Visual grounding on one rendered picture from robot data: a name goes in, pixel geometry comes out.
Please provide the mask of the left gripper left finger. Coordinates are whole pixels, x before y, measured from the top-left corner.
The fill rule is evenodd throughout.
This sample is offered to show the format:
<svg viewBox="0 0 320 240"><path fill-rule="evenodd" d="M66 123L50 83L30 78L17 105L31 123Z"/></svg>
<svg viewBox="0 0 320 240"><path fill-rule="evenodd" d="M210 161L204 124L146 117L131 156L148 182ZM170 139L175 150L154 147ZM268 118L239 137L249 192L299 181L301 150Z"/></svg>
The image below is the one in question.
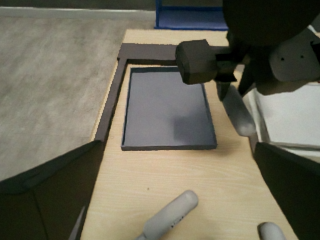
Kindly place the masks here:
<svg viewBox="0 0 320 240"><path fill-rule="evenodd" d="M103 155L93 140L0 181L0 240L69 240Z"/></svg>

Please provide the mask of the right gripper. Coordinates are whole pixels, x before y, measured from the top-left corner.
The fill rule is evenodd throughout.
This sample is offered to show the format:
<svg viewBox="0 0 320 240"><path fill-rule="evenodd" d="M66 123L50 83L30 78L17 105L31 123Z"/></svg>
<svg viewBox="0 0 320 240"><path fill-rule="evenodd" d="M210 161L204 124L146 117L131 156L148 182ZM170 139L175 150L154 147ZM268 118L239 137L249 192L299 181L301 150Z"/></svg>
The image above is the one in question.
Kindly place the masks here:
<svg viewBox="0 0 320 240"><path fill-rule="evenodd" d="M230 84L238 82L234 75L237 65L246 64L238 86L240 96L243 98L255 88L249 64L241 64L238 59L238 53L244 42L238 40L230 30L227 31L225 38L228 41L228 48L212 50L206 39L198 39L181 41L175 52L183 83L201 84L213 79L220 102L225 98Z"/></svg>

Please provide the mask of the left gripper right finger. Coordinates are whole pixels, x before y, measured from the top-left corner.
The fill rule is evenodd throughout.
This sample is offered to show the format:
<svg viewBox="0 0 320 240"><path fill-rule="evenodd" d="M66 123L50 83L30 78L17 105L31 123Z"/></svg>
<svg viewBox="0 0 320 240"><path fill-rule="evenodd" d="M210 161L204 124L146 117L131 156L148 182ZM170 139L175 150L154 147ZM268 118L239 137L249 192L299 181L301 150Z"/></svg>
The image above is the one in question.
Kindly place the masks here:
<svg viewBox="0 0 320 240"><path fill-rule="evenodd" d="M298 240L320 240L320 163L266 142L254 160Z"/></svg>

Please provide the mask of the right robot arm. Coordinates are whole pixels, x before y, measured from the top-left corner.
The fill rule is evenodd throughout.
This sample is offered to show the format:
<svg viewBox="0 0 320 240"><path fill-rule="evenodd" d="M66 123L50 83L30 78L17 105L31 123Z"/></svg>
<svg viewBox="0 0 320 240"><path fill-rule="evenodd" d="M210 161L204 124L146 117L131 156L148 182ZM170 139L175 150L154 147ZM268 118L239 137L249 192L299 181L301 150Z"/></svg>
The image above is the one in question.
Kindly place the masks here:
<svg viewBox="0 0 320 240"><path fill-rule="evenodd" d="M320 43L302 34L320 14L320 0L223 0L222 9L231 33L244 41L238 59L249 63L261 95L320 81Z"/></svg>

